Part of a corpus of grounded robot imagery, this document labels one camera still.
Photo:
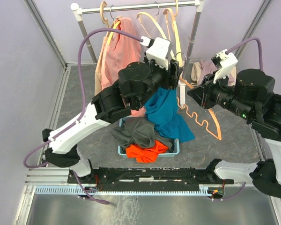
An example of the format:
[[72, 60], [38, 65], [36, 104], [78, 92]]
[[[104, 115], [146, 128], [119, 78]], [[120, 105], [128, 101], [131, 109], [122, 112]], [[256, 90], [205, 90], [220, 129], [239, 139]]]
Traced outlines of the orange t shirt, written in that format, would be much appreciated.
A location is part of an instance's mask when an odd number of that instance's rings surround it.
[[137, 163], [154, 163], [160, 154], [164, 154], [169, 150], [169, 147], [158, 140], [150, 148], [142, 148], [137, 144], [131, 144], [126, 148], [128, 158], [135, 158]]

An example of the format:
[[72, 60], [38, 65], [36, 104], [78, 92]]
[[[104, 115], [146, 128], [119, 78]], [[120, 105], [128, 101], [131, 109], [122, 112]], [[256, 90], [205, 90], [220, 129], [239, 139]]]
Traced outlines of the dark grey t shirt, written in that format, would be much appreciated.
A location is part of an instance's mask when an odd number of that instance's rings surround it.
[[155, 130], [155, 124], [144, 117], [127, 117], [120, 127], [111, 130], [111, 135], [118, 141], [122, 149], [132, 144], [148, 149], [155, 146], [155, 141], [161, 142], [171, 151], [174, 140], [161, 136]]

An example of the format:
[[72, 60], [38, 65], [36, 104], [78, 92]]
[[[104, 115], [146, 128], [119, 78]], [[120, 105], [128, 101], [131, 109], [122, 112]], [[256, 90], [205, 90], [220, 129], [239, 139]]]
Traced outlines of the white hanger of grey shirt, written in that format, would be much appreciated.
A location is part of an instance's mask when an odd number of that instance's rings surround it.
[[136, 18], [139, 20], [141, 27], [144, 29], [145, 33], [147, 34], [147, 36], [149, 38], [152, 38], [152, 36], [150, 35], [150, 32], [148, 32], [148, 30], [146, 29], [146, 26], [149, 27], [149, 22], [147, 21], [147, 19], [145, 19], [145, 22], [144, 22], [143, 16], [145, 16], [152, 22], [152, 25], [150, 26], [150, 30], [153, 30], [153, 27], [155, 27], [157, 29], [157, 31], [159, 32], [160, 37], [162, 37], [163, 39], [166, 39], [166, 40], [170, 40], [167, 38], [164, 30], [162, 29], [162, 27], [160, 26], [160, 24], [157, 21], [157, 16], [160, 14], [159, 3], [157, 1], [155, 1], [154, 3], [157, 5], [157, 8], [158, 8], [158, 13], [155, 15], [155, 17], [153, 17], [151, 14], [149, 14], [147, 12], [139, 12], [137, 14]]

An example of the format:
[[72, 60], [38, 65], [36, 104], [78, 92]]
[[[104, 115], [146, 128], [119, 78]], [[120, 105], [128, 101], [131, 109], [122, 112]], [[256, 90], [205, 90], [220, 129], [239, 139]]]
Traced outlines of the beige plastic hanger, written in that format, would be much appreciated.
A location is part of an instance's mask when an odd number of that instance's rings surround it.
[[180, 44], [180, 38], [179, 38], [179, 32], [178, 32], [178, 28], [177, 28], [177, 22], [176, 22], [176, 17], [178, 14], [178, 1], [175, 0], [175, 5], [176, 5], [176, 12], [174, 13], [173, 10], [171, 8], [165, 8], [165, 10], [163, 11], [163, 14], [165, 16], [165, 21], [166, 21], [166, 27], [167, 27], [167, 31], [168, 31], [168, 36], [169, 36], [169, 40], [170, 40], [170, 29], [169, 29], [169, 15], [171, 15], [171, 25], [172, 25], [172, 29], [175, 35], [175, 44], [176, 44], [176, 54], [178, 54], [179, 52], [181, 52], [181, 44]]

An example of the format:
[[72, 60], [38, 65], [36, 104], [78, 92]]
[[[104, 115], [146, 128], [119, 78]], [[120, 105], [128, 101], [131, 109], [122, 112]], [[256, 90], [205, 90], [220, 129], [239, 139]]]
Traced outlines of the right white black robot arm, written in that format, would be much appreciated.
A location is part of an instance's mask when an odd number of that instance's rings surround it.
[[275, 79], [253, 68], [240, 71], [234, 86], [214, 82], [214, 77], [206, 75], [188, 96], [204, 109], [218, 105], [244, 119], [268, 144], [272, 158], [251, 164], [221, 160], [206, 170], [206, 179], [251, 183], [262, 193], [281, 199], [281, 95], [274, 93]]

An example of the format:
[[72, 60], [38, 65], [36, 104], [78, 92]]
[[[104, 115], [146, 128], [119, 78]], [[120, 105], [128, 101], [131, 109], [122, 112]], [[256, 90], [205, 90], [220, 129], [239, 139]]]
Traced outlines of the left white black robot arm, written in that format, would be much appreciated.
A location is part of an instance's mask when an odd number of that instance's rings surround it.
[[161, 68], [155, 60], [132, 62], [118, 73], [118, 80], [95, 95], [84, 110], [57, 130], [45, 129], [43, 139], [50, 141], [45, 151], [47, 162], [70, 168], [89, 183], [94, 178], [90, 160], [79, 152], [77, 144], [91, 133], [140, 110], [159, 88], [174, 90], [182, 73], [178, 61]]

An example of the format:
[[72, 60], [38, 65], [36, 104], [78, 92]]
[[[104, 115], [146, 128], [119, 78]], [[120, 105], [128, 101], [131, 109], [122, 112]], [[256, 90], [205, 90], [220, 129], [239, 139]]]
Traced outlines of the blue t shirt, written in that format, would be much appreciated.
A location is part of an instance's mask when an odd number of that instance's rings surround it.
[[147, 120], [155, 124], [160, 136], [188, 142], [195, 138], [184, 118], [177, 113], [175, 90], [159, 88], [145, 104]]

